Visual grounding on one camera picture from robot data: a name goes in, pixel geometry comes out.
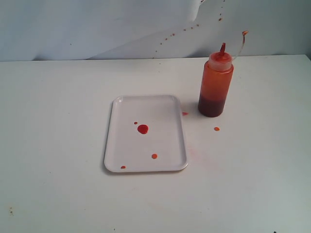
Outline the white rectangular plastic tray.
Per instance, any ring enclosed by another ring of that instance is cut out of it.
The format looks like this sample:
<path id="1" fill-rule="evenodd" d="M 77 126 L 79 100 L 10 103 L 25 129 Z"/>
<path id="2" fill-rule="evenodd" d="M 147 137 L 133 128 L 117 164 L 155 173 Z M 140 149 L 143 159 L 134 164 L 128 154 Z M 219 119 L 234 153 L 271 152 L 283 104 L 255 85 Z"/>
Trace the white rectangular plastic tray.
<path id="1" fill-rule="evenodd" d="M 104 166 L 113 173 L 177 172 L 188 156 L 180 100 L 120 96 L 112 102 Z"/>

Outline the red sauce squeeze bottle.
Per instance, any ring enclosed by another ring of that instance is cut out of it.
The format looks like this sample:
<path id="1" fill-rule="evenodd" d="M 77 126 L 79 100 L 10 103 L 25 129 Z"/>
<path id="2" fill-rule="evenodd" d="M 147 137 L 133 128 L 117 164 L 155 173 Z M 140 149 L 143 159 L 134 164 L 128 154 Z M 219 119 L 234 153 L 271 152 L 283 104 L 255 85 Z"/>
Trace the red sauce squeeze bottle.
<path id="1" fill-rule="evenodd" d="M 220 50 L 212 53 L 205 63 L 198 101 L 202 115 L 218 117 L 222 114 L 233 76 L 233 61 L 240 55 L 248 33 L 242 32 L 242 46 L 235 57 L 225 51 L 226 44 L 222 43 Z"/>

